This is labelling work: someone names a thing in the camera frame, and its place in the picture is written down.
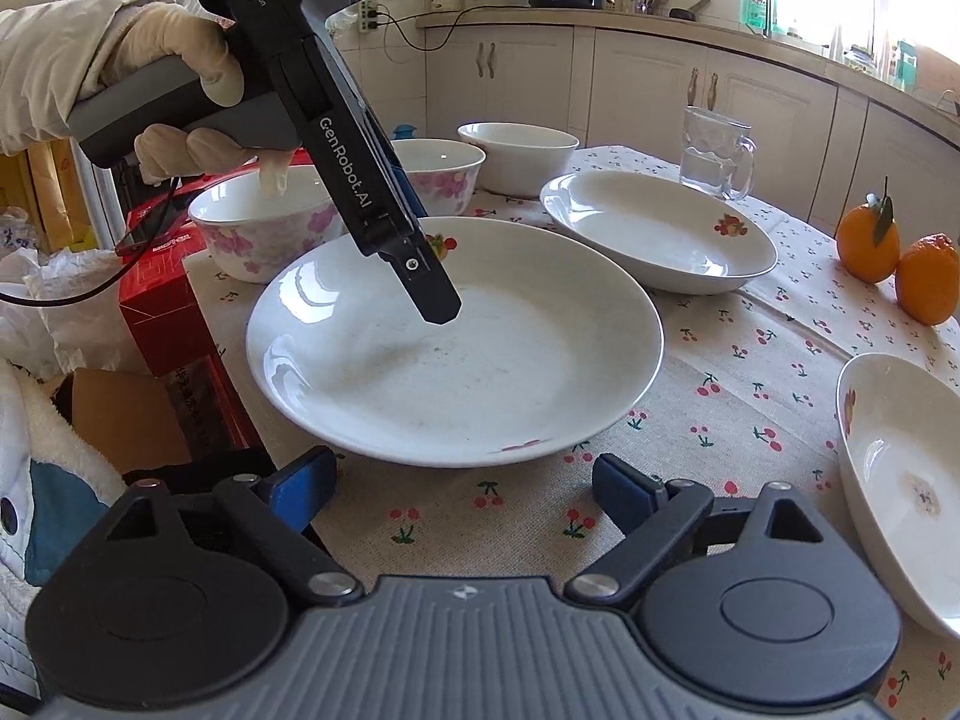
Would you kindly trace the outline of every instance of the glass mug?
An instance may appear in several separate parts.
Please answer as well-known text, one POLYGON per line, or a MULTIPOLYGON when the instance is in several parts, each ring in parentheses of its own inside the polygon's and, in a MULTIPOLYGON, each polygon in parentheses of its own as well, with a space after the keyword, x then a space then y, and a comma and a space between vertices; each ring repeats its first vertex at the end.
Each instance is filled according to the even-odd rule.
POLYGON ((749 124, 706 108, 688 108, 683 121, 680 183, 727 201, 750 194, 757 151, 748 137, 750 130, 749 124), (734 177, 741 169, 747 170, 746 182, 741 191, 733 191, 734 177))

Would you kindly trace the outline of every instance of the cabinet handle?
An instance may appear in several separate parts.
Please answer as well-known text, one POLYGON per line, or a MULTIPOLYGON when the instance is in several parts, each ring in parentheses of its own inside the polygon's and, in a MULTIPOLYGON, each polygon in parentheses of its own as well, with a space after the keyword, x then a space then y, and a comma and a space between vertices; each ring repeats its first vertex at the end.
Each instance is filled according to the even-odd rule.
POLYGON ((720 80, 720 76, 713 74, 710 79, 710 91, 707 92, 707 109, 713 110, 714 105, 717 105, 717 82, 720 80))
POLYGON ((686 104, 693 105, 697 101, 697 79, 700 76, 700 68, 694 68, 690 74, 690 85, 686 87, 686 104))

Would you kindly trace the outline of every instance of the electrical outlet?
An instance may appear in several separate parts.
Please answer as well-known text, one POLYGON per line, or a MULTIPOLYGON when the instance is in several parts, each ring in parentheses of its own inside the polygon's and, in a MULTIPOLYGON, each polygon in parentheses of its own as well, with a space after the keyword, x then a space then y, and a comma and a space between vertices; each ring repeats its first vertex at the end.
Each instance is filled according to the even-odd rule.
POLYGON ((360 25, 361 32, 373 32, 380 23, 377 20, 379 15, 377 4, 373 0, 360 1, 360 14, 357 17, 357 23, 360 25))

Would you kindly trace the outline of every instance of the person's hand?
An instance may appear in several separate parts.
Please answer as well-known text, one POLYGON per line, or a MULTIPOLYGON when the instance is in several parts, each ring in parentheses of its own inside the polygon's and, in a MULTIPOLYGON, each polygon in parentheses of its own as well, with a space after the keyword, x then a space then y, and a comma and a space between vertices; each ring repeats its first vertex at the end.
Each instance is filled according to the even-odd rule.
MULTIPOLYGON (((227 49, 217 23, 191 15, 176 4, 151 4, 112 52, 100 79, 110 86, 165 55, 179 55, 200 76, 203 90, 219 105, 237 105, 243 98, 243 71, 227 49)), ((256 157, 264 194, 282 194, 293 153, 242 148, 222 132, 196 129, 187 134, 166 124, 153 124, 134 141, 140 173, 148 184, 175 176, 219 175, 256 157)))

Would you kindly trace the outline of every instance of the round white plate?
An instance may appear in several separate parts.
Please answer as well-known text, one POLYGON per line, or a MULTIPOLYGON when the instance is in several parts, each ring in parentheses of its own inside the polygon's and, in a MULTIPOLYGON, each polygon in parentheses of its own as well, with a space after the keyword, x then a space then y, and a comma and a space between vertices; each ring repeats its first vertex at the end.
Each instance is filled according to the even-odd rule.
POLYGON ((449 324, 424 322, 392 269, 350 237, 261 295, 248 361, 296 424, 381 460, 496 466, 587 440, 653 383, 659 317, 606 257, 505 221, 421 224, 463 300, 449 324))
POLYGON ((960 638, 960 398, 886 354, 848 362, 837 385, 840 472, 853 524, 896 603, 960 638))
POLYGON ((776 266, 774 242, 739 209, 675 181, 575 173, 544 186, 541 202, 575 238, 654 289, 718 295, 776 266))

